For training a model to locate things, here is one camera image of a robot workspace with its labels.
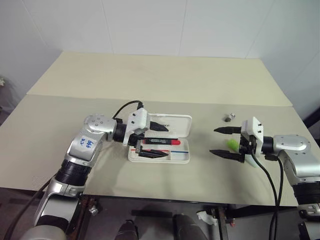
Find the floor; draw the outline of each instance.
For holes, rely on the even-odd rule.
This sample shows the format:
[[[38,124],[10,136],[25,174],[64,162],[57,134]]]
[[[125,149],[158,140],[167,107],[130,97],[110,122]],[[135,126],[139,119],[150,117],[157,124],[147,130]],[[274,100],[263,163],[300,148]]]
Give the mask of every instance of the floor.
[[[4,237],[10,222],[28,199],[28,196],[21,193],[0,188],[0,239]],[[39,201],[30,206],[22,216],[12,236],[12,240],[18,240],[32,226],[37,203]],[[196,215],[196,212],[203,210],[201,204],[126,198],[102,198],[100,204],[102,211],[96,216],[91,216],[85,240],[113,240],[121,224],[128,219],[134,220],[138,226],[141,240],[174,239],[171,218],[166,216],[134,216],[132,215],[132,210],[188,215],[200,226],[208,240],[218,239],[218,237],[212,237],[215,233],[218,233],[218,229],[199,220]],[[270,219],[270,214],[236,219],[234,227],[229,224],[227,225],[229,240],[267,240]],[[298,240],[299,231],[297,224],[301,221],[295,210],[280,213],[277,239]]]

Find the black cable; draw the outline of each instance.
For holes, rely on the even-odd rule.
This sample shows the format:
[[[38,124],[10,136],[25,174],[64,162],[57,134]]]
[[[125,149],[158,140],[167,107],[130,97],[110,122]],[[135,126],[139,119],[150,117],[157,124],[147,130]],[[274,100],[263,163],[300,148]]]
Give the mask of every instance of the black cable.
[[[272,227],[274,224],[274,237],[273,239],[276,240],[277,238],[277,229],[278,229],[278,214],[279,214],[279,206],[281,202],[281,196],[282,196],[282,189],[284,185],[284,167],[282,165],[281,160],[278,158],[278,163],[280,167],[280,187],[279,187],[279,194],[278,194],[278,202],[277,205],[275,206],[275,211],[273,213],[271,222],[270,222],[270,229],[269,229],[269,234],[272,234]]]
[[[114,116],[112,118],[115,119],[117,117],[117,115],[121,112],[122,109],[124,109],[126,106],[128,106],[130,104],[135,104],[135,103],[138,103],[138,108],[143,108],[144,107],[142,101],[139,101],[139,100],[129,101],[125,105],[120,107],[119,110],[116,111],[116,113],[114,114]]]
[[[252,151],[251,153],[251,156],[253,158],[253,160],[255,161],[255,163],[264,171],[265,175],[267,176],[270,184],[271,184],[271,187],[272,187],[272,191],[273,191],[273,197],[274,197],[274,205],[275,205],[275,212],[277,210],[277,205],[278,205],[278,198],[277,198],[277,192],[276,192],[276,188],[275,188],[275,185],[274,185],[274,182],[272,181],[271,179],[271,176],[269,174],[269,172],[265,169],[264,166],[262,166],[262,164],[258,161],[258,159],[256,158],[254,152]],[[272,240],[272,225],[273,223],[271,224],[270,223],[270,229],[269,229],[269,240]]]
[[[20,212],[17,214],[17,216],[13,219],[12,223],[8,227],[8,229],[5,232],[5,236],[3,240],[10,240],[12,237],[12,234],[15,230],[15,227],[21,218],[21,216],[25,213],[25,211],[28,209],[28,207],[32,204],[32,202],[42,193],[42,191],[49,185],[50,180],[48,180],[33,196],[32,198],[27,202],[26,205],[20,210]]]

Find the white tile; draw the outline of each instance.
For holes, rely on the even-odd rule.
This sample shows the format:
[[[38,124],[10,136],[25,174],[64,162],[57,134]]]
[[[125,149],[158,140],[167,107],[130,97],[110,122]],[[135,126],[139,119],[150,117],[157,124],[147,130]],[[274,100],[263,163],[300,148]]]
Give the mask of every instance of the white tile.
[[[45,45],[21,0],[0,1],[0,30],[0,105],[12,111],[60,51]]]
[[[245,58],[274,0],[188,0],[180,55]]]
[[[319,1],[276,0],[249,58],[261,58],[282,90],[319,50]]]
[[[64,51],[112,53],[101,0],[23,0],[45,42]]]
[[[320,107],[319,54],[284,91],[301,119],[305,119]]]
[[[103,0],[114,53],[177,55],[186,0]]]

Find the red marker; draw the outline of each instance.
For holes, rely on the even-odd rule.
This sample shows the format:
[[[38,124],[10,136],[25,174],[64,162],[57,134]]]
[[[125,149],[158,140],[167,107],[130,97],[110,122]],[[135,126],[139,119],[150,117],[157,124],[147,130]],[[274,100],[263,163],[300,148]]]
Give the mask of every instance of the red marker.
[[[146,137],[143,140],[143,143],[157,145],[180,145],[181,142],[177,138]]]

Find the green object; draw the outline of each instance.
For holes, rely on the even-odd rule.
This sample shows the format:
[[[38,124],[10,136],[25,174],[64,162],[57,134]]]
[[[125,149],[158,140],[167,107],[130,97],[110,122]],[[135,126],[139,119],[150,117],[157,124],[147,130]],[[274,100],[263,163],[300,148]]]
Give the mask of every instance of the green object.
[[[231,138],[226,142],[226,145],[236,153],[239,152],[239,143],[235,139]]]
[[[230,148],[231,150],[235,151],[236,153],[239,152],[239,143],[235,139],[231,138],[230,140],[228,140],[226,142],[226,145],[228,146],[228,148]],[[252,167],[256,168],[258,166],[251,155],[247,155],[246,154],[244,159]]]

